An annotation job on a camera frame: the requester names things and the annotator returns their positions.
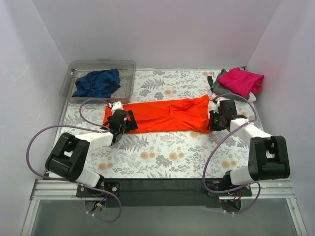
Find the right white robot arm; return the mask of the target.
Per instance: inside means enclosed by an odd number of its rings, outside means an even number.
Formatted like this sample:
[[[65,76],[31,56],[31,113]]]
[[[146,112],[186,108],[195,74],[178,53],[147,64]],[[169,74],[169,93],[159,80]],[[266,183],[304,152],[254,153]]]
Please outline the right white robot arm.
[[[218,101],[216,108],[209,113],[209,130],[227,130],[249,147],[246,166],[226,172],[223,178],[214,183],[204,182],[204,186],[211,192],[232,196],[243,185],[290,176],[287,145],[283,136],[273,136],[257,128],[246,116],[237,113],[233,100]]]

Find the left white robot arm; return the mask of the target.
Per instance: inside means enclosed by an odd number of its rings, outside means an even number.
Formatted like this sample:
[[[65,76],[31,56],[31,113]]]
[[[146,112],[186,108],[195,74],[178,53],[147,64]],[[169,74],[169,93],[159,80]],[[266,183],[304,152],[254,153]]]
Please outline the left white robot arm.
[[[100,174],[85,167],[88,154],[96,149],[114,145],[126,132],[138,128],[131,110],[116,110],[105,125],[108,130],[83,135],[63,133],[46,160],[46,170],[70,182],[84,184],[93,196],[101,196],[105,185],[100,181]]]

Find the orange t shirt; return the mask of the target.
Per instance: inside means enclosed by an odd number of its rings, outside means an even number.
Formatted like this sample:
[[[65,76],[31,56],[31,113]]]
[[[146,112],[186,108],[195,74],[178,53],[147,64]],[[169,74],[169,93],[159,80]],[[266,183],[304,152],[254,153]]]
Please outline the orange t shirt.
[[[154,101],[125,104],[123,109],[131,110],[138,125],[130,134],[149,132],[195,131],[211,133],[209,124],[208,95],[193,99]]]

